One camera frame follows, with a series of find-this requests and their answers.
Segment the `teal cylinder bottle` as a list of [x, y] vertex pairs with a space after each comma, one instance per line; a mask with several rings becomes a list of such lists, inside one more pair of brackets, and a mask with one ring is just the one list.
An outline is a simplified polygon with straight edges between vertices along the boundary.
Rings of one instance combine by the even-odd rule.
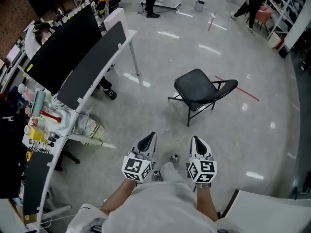
[[33, 101], [31, 115], [40, 116], [40, 112], [43, 109], [46, 93], [44, 91], [36, 91]]

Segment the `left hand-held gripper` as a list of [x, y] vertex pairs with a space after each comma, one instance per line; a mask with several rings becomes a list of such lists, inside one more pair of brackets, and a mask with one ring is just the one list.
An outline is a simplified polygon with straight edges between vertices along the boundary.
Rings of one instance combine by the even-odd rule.
[[127, 179], [142, 182], [153, 169], [153, 154], [157, 135], [149, 132], [137, 138], [127, 156], [124, 157], [122, 173]]

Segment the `red handheld appliance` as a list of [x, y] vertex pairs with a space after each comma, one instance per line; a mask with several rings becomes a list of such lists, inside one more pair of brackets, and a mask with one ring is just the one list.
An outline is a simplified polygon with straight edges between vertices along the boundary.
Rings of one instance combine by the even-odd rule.
[[42, 116], [45, 116], [45, 117], [48, 117], [48, 118], [51, 118], [53, 120], [55, 120], [57, 123], [61, 123], [62, 122], [62, 118], [60, 116], [53, 116], [43, 110], [40, 110], [39, 113], [42, 115]]

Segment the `black computer monitor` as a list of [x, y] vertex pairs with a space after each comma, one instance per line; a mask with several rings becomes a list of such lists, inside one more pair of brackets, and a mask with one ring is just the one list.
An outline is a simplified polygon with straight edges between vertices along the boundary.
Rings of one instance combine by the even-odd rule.
[[102, 37], [91, 5], [59, 26], [39, 48], [25, 72], [52, 94]]

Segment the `pale green carton box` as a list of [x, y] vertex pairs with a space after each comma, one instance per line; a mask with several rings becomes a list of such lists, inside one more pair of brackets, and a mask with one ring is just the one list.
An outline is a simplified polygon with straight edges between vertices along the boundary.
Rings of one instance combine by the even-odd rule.
[[72, 133], [102, 141], [106, 129], [90, 116], [91, 110], [92, 108], [79, 113]]

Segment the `dark grey desk divider panel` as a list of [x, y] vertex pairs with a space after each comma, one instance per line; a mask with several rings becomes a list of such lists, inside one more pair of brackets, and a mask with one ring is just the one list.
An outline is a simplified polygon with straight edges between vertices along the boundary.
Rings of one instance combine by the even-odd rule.
[[122, 23], [117, 22], [82, 59], [60, 89], [57, 99], [75, 110], [101, 70], [126, 41]]
[[46, 177], [52, 162], [53, 155], [34, 152], [30, 158], [25, 172], [25, 184], [23, 194], [23, 214], [32, 215], [39, 212], [42, 192]]

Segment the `person's white t-shirt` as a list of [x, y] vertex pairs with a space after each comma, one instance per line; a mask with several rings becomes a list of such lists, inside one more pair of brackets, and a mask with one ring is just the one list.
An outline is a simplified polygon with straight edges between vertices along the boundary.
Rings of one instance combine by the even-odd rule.
[[196, 206], [197, 195], [185, 183], [140, 184], [109, 214], [82, 205], [66, 233], [217, 233]]

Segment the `black folding chair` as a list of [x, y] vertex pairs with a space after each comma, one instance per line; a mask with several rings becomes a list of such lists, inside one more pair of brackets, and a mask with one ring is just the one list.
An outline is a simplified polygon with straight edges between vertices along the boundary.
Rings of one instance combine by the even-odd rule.
[[192, 118], [209, 107], [214, 109], [216, 102], [230, 94], [238, 84], [235, 79], [211, 81], [202, 70], [196, 68], [174, 81], [177, 95], [168, 99], [186, 104], [189, 126]]

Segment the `person's grey trousers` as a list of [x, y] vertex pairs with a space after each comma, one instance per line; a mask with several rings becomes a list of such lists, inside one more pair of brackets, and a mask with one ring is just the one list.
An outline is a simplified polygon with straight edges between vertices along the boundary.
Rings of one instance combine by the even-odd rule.
[[166, 162], [160, 169], [160, 174], [164, 182], [182, 183], [190, 186], [189, 183], [179, 174], [174, 164], [170, 161]]

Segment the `white square bin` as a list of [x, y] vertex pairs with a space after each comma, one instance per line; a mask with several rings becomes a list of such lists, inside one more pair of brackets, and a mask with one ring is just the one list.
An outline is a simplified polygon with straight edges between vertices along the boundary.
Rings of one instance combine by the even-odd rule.
[[267, 43], [271, 49], [275, 49], [281, 43], [281, 38], [275, 32], [273, 32]]

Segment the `person's right forearm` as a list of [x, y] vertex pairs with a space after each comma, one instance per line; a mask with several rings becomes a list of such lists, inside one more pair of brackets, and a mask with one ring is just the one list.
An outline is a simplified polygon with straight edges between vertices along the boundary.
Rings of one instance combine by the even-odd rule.
[[214, 203], [212, 201], [209, 188], [196, 189], [197, 191], [197, 210], [209, 217], [212, 221], [218, 220], [218, 215]]

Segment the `white shelving rack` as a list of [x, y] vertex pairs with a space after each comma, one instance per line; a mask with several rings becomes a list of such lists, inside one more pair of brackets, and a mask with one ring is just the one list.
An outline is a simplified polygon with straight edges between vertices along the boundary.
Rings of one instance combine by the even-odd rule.
[[285, 38], [296, 23], [306, 0], [265, 0], [265, 5], [270, 6], [273, 13], [266, 23], [268, 37], [273, 34]]

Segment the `long white office desk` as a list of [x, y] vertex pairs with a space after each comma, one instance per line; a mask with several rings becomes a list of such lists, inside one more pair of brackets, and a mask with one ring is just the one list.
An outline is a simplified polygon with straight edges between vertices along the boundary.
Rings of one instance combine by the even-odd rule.
[[83, 110], [83, 107], [86, 105], [87, 101], [89, 100], [91, 94], [95, 90], [96, 86], [99, 84], [99, 81], [102, 79], [102, 77], [105, 75], [105, 73], [108, 71], [108, 69], [112, 66], [112, 64], [115, 62], [116, 58], [120, 55], [122, 50], [128, 45], [130, 47], [130, 51], [132, 54], [132, 59], [134, 62], [136, 74], [139, 76], [141, 74], [141, 71], [137, 65], [137, 60], [135, 56], [135, 50], [133, 47], [133, 38], [136, 35], [137, 31], [135, 30], [129, 30], [128, 34], [126, 36], [126, 41], [123, 44], [119, 44], [119, 50], [112, 56], [112, 58], [108, 61], [108, 63], [104, 66], [104, 68], [101, 70], [99, 73], [98, 77], [95, 79], [91, 87], [88, 89], [86, 94], [82, 99], [78, 99], [79, 101], [79, 106], [73, 110], [71, 108], [68, 108], [65, 113], [70, 114], [69, 117], [65, 119], [65, 126], [63, 126], [61, 129], [58, 128], [58, 125], [56, 124], [51, 124], [51, 125], [46, 125], [46, 130], [51, 130], [54, 132], [60, 133], [60, 138], [55, 142], [54, 147], [50, 149], [51, 153], [53, 155], [52, 162], [48, 163], [48, 166], [50, 167], [46, 181], [44, 184], [43, 192], [42, 192], [42, 197], [41, 197], [41, 203], [40, 207], [38, 208], [39, 212], [36, 213], [36, 221], [33, 223], [25, 223], [25, 228], [24, 230], [19, 230], [20, 233], [40, 233], [40, 230], [42, 230], [41, 227], [41, 220], [42, 220], [42, 215], [43, 215], [43, 208], [44, 208], [44, 203], [46, 199], [46, 194], [48, 192], [48, 189], [50, 187], [50, 180], [52, 178], [53, 172], [55, 165], [57, 163], [58, 157], [63, 149], [63, 146], [65, 145], [66, 141], [68, 139], [75, 140], [75, 141], [80, 141], [80, 142], [85, 142], [93, 145], [99, 145], [99, 146], [104, 146], [107, 148], [112, 148], [111, 145], [102, 142], [101, 140], [96, 140], [96, 139], [90, 139], [86, 136], [83, 135], [77, 135], [72, 133], [75, 121], [77, 117], [79, 116], [79, 113]]

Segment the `black garment pile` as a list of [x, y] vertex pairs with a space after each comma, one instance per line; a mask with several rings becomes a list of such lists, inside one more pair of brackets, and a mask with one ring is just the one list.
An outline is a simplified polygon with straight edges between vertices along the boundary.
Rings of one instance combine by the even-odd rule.
[[27, 147], [22, 144], [25, 116], [0, 94], [0, 199], [16, 198], [25, 180]]

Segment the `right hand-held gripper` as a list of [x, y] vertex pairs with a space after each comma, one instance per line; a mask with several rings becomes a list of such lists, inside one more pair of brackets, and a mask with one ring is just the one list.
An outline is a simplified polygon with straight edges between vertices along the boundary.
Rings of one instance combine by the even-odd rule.
[[208, 159], [195, 159], [197, 157], [212, 156], [209, 144], [198, 136], [193, 136], [190, 141], [190, 159], [188, 175], [194, 183], [211, 183], [217, 175], [217, 162]]

